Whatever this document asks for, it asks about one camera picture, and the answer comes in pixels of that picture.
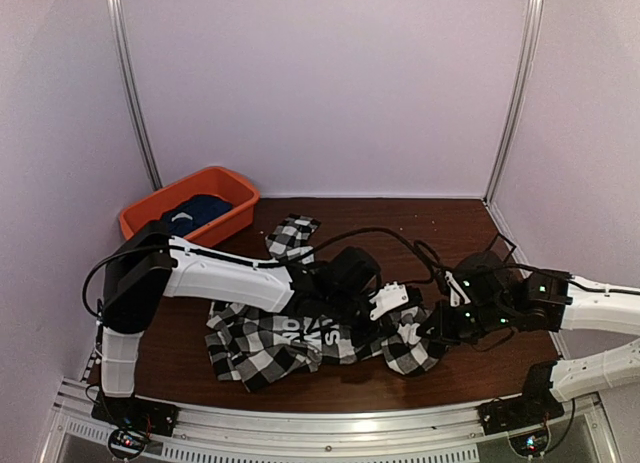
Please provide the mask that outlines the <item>black white checkered shirt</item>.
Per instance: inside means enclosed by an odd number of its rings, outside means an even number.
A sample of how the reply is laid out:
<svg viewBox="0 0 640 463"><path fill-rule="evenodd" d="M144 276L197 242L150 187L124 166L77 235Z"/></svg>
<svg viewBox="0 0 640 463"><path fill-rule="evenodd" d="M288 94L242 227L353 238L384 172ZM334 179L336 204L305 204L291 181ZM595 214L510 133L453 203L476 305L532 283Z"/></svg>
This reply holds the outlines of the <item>black white checkered shirt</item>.
<svg viewBox="0 0 640 463"><path fill-rule="evenodd" d="M387 336L355 348L344 318L371 309L369 299L383 288L381 268L361 248L344 248L330 261L312 254L309 243L318 220L288 215L265 238L269 254L291 261L321 291L293 301L279 314L239 303L212 302L205 344L218 380L240 381L256 392L294 373L313 373L321 365L351 365L383 357L388 368L408 377L425 374L446 354L415 331L431 314L415 287L409 302L382 316Z"/></svg>

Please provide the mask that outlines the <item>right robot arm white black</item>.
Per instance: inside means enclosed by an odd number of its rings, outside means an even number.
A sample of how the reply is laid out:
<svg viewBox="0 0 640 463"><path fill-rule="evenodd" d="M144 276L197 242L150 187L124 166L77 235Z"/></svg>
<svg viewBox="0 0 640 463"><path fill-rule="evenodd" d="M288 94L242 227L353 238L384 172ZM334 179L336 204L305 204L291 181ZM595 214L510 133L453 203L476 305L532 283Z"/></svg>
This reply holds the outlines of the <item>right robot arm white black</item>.
<svg viewBox="0 0 640 463"><path fill-rule="evenodd" d="M446 298L415 331L440 346L476 343L502 329L639 335L639 291L633 287L509 263L492 251L474 253L441 274ZM530 425L550 409L551 400L564 403L638 380L638 340L591 356L537 364L529 369L512 413Z"/></svg>

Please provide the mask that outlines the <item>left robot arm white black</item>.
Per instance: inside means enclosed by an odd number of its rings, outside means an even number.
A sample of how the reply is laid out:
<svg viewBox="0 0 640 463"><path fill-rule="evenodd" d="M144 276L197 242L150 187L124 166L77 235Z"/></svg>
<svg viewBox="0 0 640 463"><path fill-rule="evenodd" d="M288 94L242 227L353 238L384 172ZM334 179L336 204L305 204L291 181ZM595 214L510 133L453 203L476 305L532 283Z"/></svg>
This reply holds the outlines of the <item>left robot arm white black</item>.
<svg viewBox="0 0 640 463"><path fill-rule="evenodd" d="M315 254L308 247L253 259L173 236L160 221L146 224L89 270L81 290L86 299L94 276L104 274L101 297L86 309L99 326L106 412L123 427L143 419L143 404L133 397L138 349L164 298L239 303L272 314L301 310L344 324L368 320L382 290L375 259L357 247L329 261L316 260Z"/></svg>

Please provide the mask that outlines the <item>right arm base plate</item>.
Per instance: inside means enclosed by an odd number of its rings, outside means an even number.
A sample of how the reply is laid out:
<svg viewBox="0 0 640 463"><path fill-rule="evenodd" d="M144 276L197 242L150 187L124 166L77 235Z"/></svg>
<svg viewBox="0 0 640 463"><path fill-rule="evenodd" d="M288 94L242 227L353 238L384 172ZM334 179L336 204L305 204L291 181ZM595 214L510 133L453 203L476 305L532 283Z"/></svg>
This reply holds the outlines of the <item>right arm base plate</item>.
<svg viewBox="0 0 640 463"><path fill-rule="evenodd" d="M550 393L545 393L493 399L479 405L477 413L484 434L493 435L529 426L542 426L551 419L563 416L565 410L562 403Z"/></svg>

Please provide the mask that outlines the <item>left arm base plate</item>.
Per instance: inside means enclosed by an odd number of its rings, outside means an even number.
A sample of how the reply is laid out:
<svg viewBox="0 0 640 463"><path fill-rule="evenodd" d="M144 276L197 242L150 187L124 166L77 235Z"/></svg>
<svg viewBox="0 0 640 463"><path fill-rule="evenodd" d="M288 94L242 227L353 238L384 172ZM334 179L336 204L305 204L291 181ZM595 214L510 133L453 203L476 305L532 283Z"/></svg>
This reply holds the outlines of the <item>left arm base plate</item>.
<svg viewBox="0 0 640 463"><path fill-rule="evenodd" d="M91 416L99 421L136 430L143 434L170 437L177 422L176 405L138 398L106 397L100 393Z"/></svg>

